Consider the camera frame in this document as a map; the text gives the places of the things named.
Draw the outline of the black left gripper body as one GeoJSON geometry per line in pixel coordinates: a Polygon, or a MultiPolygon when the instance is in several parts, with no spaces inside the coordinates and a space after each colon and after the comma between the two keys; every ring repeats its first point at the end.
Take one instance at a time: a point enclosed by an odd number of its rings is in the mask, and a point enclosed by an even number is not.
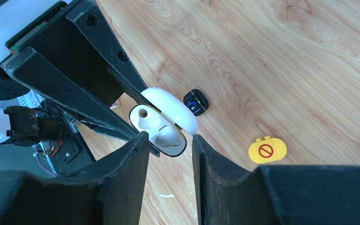
{"type": "Polygon", "coordinates": [[[88,73],[97,60],[87,62],[82,55],[91,56],[92,48],[86,45],[74,24],[66,18],[71,3],[94,3],[89,0],[72,0],[58,3],[44,12],[26,28],[6,42],[10,54],[0,62],[0,100],[9,100],[25,94],[30,89],[13,80],[1,67],[3,61],[30,46],[41,53],[62,72],[68,73],[78,84],[85,84],[88,73]]]}

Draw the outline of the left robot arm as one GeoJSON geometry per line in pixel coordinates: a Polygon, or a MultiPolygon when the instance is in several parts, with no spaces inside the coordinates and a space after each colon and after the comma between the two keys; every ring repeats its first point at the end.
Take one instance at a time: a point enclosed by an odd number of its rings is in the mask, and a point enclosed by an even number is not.
{"type": "Polygon", "coordinates": [[[111,110],[146,84],[92,0],[0,0],[0,102],[31,92],[58,108],[0,108],[0,144],[62,140],[68,113],[96,132],[130,140],[137,131],[111,110]]]}

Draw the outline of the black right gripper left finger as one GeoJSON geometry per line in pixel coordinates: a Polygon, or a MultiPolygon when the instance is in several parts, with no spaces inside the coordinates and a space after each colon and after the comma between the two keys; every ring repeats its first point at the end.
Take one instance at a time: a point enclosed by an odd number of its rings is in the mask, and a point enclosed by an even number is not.
{"type": "Polygon", "coordinates": [[[148,134],[140,132],[65,177],[0,171],[0,225],[136,225],[149,155],[148,134]]]}

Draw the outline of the glossy black earbud charging case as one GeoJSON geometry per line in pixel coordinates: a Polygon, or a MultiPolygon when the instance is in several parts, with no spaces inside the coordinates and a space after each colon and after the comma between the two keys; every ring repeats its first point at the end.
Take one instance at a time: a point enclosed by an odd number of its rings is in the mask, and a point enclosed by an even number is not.
{"type": "Polygon", "coordinates": [[[198,89],[189,91],[183,97],[183,103],[195,116],[202,115],[209,108],[209,102],[207,98],[198,89]]]}

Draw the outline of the white earbud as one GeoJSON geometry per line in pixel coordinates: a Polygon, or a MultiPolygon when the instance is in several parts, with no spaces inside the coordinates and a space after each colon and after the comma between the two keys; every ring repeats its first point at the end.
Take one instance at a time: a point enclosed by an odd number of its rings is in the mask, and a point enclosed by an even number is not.
{"type": "Polygon", "coordinates": [[[139,110],[138,127],[152,135],[152,142],[159,147],[174,147],[182,144],[182,138],[174,125],[166,123],[151,110],[139,110]]]}

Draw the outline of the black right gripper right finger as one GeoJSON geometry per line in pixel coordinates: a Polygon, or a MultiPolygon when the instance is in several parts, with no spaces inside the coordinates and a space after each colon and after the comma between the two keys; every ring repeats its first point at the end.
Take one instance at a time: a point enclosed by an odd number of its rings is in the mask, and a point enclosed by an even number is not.
{"type": "Polygon", "coordinates": [[[360,166],[261,165],[250,172],[200,135],[192,159],[201,225],[360,225],[360,166]]]}

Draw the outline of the white earbud charging case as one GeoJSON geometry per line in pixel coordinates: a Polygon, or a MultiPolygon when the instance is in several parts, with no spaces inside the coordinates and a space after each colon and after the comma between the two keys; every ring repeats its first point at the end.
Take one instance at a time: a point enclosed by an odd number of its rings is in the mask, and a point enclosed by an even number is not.
{"type": "Polygon", "coordinates": [[[178,157],[187,148],[187,139],[184,133],[191,136],[197,134],[198,122],[194,114],[175,96],[168,91],[157,87],[150,87],[141,92],[141,95],[148,100],[148,103],[139,103],[129,112],[130,124],[139,132],[148,131],[138,127],[139,110],[147,109],[153,113],[159,114],[160,117],[168,124],[174,125],[182,138],[182,144],[174,147],[159,147],[152,142],[152,135],[149,134],[150,144],[169,157],[178,157]]]}

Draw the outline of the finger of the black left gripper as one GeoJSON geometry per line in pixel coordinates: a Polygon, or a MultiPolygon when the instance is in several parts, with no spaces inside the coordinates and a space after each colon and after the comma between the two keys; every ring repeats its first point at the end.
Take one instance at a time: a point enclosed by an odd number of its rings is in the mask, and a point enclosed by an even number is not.
{"type": "Polygon", "coordinates": [[[86,79],[84,86],[107,106],[126,93],[138,104],[156,106],[152,98],[143,95],[148,89],[139,72],[128,58],[115,33],[96,3],[71,3],[66,18],[70,20],[91,47],[91,56],[82,55],[87,62],[97,60],[97,69],[86,79]]]}
{"type": "Polygon", "coordinates": [[[115,67],[102,57],[78,84],[34,48],[28,46],[1,64],[16,82],[56,103],[98,134],[131,140],[139,132],[110,109],[123,93],[137,103],[150,104],[141,92],[146,84],[128,61],[115,67]]]}

